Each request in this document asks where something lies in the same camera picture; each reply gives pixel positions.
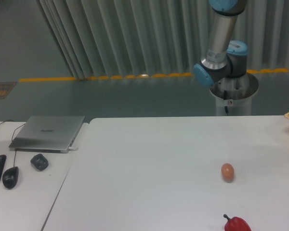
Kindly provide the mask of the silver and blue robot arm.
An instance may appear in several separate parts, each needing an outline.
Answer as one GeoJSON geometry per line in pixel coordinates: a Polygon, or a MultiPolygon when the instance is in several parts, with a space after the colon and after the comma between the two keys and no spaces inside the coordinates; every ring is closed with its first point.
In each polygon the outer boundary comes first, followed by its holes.
{"type": "Polygon", "coordinates": [[[227,49],[235,28],[238,15],[244,12],[245,0],[210,0],[214,10],[214,20],[210,31],[207,49],[194,65],[198,82],[206,87],[212,86],[233,72],[227,49]]]}

